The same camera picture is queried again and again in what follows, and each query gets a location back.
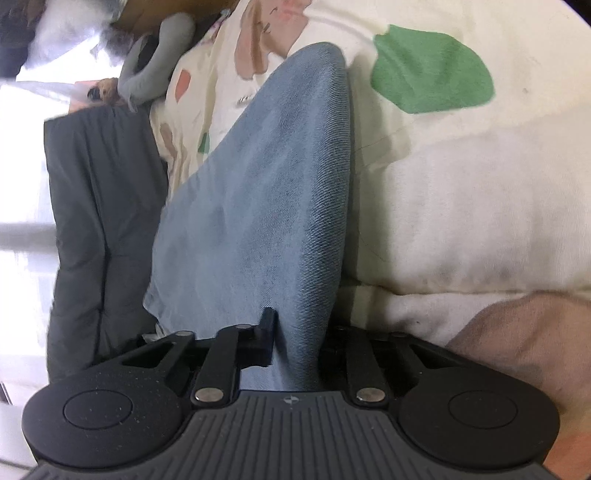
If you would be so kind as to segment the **brown cardboard barrier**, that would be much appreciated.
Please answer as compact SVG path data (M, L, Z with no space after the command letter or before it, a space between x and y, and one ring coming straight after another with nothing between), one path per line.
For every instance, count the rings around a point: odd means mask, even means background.
M112 26L133 35L155 31L160 23L175 13L186 13L194 20L233 9L238 0L128 0Z

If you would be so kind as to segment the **grey neck pillow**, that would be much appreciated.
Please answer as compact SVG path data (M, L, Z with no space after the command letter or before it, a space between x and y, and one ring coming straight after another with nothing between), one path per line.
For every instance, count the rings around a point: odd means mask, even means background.
M165 18L158 30L159 44L151 60L134 74L142 35L130 49L118 78L119 96L131 110L166 93L170 77L180 57L188 50L195 31L193 18L186 13L175 13Z

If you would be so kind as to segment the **cream bear print bedsheet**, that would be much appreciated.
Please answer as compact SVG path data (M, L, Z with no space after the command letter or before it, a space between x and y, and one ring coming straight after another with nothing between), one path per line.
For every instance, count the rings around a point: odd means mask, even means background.
M242 1L150 122L173 193L304 47L346 62L352 164L332 313L546 393L547 467L590 475L590 28L563 1Z

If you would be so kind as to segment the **light blue denim pants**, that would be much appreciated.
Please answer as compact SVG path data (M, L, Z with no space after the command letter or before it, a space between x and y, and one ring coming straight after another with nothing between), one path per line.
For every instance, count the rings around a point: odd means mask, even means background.
M273 362L246 389L313 390L339 287L352 164L346 62L304 47L270 75L165 206L146 310L168 333L211 338L279 315Z

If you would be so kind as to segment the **white fluffy pillow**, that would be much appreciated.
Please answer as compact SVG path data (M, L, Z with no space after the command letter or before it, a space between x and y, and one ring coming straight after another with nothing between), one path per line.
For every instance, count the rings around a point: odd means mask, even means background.
M107 52L105 35L123 1L50 1L18 81L75 83L116 76L122 61Z

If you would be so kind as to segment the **small teddy bear toy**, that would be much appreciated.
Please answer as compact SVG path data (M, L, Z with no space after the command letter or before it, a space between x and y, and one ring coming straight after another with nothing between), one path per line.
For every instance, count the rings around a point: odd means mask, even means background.
M107 105L118 105L121 97L118 93L118 79L105 78L99 80L87 92L87 98L92 102L98 102Z

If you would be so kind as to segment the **dark grey duvet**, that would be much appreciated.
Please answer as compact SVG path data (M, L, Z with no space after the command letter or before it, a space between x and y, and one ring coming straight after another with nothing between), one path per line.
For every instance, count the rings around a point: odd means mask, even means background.
M59 257L46 360L56 382L154 332L143 297L168 179L146 108L48 120L44 149Z

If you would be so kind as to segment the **black garment inside neck pillow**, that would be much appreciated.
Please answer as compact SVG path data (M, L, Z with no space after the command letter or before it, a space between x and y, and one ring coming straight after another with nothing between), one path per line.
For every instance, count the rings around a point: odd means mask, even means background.
M200 21L197 22L195 26L195 31L188 44L188 49L197 45L197 43L204 38L205 34L213 24L221 18L221 13L217 13L214 15L209 15L207 17L202 18ZM133 73L139 73L141 70L145 68L145 66L151 60L156 48L159 44L159 37L157 34L148 34L141 40L141 48L139 51L138 59L136 66L133 69Z

